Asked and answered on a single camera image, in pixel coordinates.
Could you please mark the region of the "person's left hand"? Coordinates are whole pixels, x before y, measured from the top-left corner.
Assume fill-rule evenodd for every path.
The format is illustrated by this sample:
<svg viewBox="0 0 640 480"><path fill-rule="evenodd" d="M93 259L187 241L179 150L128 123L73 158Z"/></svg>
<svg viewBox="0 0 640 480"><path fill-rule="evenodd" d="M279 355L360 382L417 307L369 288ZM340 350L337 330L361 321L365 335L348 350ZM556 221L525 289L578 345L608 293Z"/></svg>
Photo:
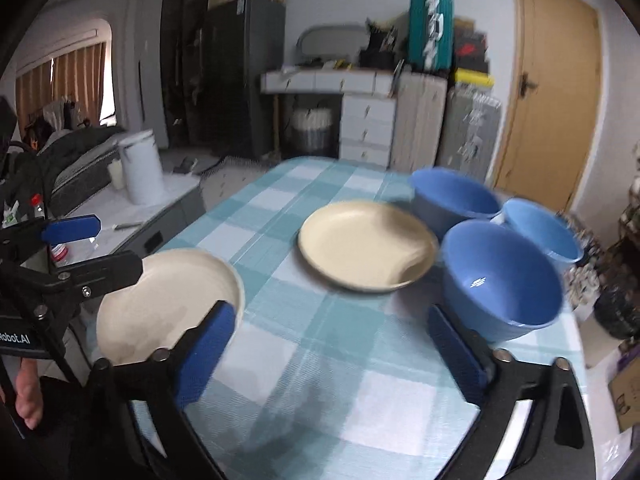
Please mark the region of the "person's left hand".
<svg viewBox="0 0 640 480"><path fill-rule="evenodd" d="M15 409L25 425L34 430L41 422L43 398L36 360L2 356L2 363L15 391Z"/></svg>

